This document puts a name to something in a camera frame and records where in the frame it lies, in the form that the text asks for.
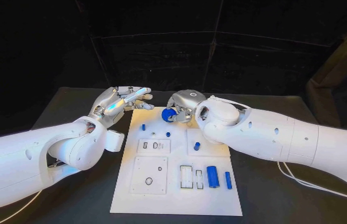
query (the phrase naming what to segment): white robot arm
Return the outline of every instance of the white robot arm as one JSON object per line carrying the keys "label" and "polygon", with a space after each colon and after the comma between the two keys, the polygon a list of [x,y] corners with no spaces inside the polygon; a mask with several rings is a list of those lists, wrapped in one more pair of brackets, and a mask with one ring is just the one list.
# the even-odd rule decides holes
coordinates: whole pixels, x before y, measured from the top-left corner
{"label": "white robot arm", "polygon": [[[141,101],[151,98],[148,92],[150,88],[109,87],[98,96],[88,116],[73,123],[0,138],[0,207],[89,169],[104,149],[119,150],[124,134],[106,128],[124,110],[153,108]],[[47,153],[57,159],[52,166],[46,164]]]}
{"label": "white robot arm", "polygon": [[310,166],[347,181],[347,130],[305,123],[271,111],[253,109],[193,90],[177,91],[167,121],[195,118],[203,137],[260,159]]}

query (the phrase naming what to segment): hole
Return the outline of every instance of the hole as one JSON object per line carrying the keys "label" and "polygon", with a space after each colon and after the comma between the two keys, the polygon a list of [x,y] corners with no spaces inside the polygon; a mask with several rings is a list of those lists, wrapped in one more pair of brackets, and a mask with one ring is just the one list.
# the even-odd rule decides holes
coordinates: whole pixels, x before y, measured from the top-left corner
{"label": "hole", "polygon": [[31,156],[31,152],[28,150],[26,150],[24,155],[27,157],[27,160],[30,160],[33,156]]}
{"label": "hole", "polygon": [[199,117],[200,117],[202,120],[205,120],[206,117],[208,117],[208,108],[205,106],[202,107]]}
{"label": "hole", "polygon": [[153,182],[151,178],[148,177],[144,182],[146,182],[147,185],[150,185],[151,182]]}

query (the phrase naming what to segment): cable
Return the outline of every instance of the cable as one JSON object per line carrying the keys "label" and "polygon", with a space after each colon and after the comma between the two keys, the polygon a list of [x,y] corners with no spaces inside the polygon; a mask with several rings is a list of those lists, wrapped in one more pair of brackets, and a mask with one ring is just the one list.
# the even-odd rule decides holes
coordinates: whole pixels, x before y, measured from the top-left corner
{"label": "cable", "polygon": [[290,169],[289,169],[289,167],[287,167],[287,164],[283,162],[283,165],[284,165],[284,167],[286,167],[286,169],[287,169],[287,172],[289,172],[289,174],[290,174],[290,175],[287,175],[287,174],[283,172],[281,168],[280,168],[279,162],[276,162],[276,163],[277,163],[276,165],[277,165],[277,168],[279,168],[281,174],[283,174],[284,176],[287,176],[289,178],[292,178],[300,185],[303,185],[303,186],[306,186],[306,187],[310,187],[310,188],[313,188],[313,189],[318,189],[318,190],[323,190],[323,191],[326,191],[326,192],[331,192],[331,193],[333,193],[333,194],[336,194],[336,195],[341,195],[341,196],[347,197],[345,194],[342,194],[342,193],[339,193],[339,192],[336,192],[336,191],[332,191],[332,190],[329,190],[329,189],[326,189],[326,188],[323,188],[323,187],[320,187],[320,186],[318,186],[318,185],[315,185],[315,184],[312,184],[312,183],[309,183],[309,182],[297,179],[297,178],[294,177],[293,173],[290,172]]}
{"label": "cable", "polygon": [[2,223],[4,221],[7,221],[13,216],[15,216],[15,215],[21,212],[21,210],[28,206],[28,204],[31,203],[31,201],[36,199],[36,197],[37,197],[37,195],[40,194],[40,192],[41,192],[41,190],[37,192],[36,196],[31,198],[31,200],[27,202],[27,204],[18,209],[18,211],[17,211],[13,215],[10,215],[5,219],[2,219],[2,220],[0,221],[0,223]]}

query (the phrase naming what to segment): black tablecloth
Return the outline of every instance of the black tablecloth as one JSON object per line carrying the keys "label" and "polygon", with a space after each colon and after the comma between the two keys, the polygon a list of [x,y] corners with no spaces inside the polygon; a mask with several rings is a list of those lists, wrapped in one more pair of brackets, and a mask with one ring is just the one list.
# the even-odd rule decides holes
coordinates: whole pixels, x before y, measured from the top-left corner
{"label": "black tablecloth", "polygon": [[[33,129],[72,122],[86,115],[92,102],[102,91],[101,89],[60,88]],[[172,93],[153,91],[154,97],[148,102],[156,106],[164,106]],[[215,96],[241,102],[253,108],[274,111],[302,121],[316,122],[300,97],[231,94],[215,94]],[[131,111],[124,114],[111,129],[125,134],[130,120]],[[234,179],[242,209],[241,217],[109,213],[122,148],[118,153],[104,151],[96,165],[44,189],[33,203],[5,223],[279,224],[347,222],[347,198],[299,185],[281,175],[274,162],[255,159],[231,149]],[[290,164],[290,168],[299,178],[347,193],[347,183],[329,174],[294,164]],[[27,203],[30,198],[27,197],[0,208],[0,220]]]}

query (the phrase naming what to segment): robotic hand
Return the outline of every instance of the robotic hand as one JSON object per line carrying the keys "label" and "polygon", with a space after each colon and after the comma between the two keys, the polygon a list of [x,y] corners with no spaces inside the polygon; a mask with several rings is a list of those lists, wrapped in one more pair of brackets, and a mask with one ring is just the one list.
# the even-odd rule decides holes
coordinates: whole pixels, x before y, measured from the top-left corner
{"label": "robotic hand", "polygon": [[187,122],[193,117],[211,143],[224,143],[260,159],[310,166],[347,181],[345,130],[305,123],[215,96],[206,99],[193,90],[172,95],[161,117],[167,122]]}
{"label": "robotic hand", "polygon": [[[124,135],[106,128],[119,120],[124,110],[153,109],[141,101],[151,99],[148,92],[150,88],[109,87],[88,116],[73,123],[0,138],[0,207],[89,169],[104,149],[119,150]],[[47,153],[57,159],[52,166],[46,164]]]}

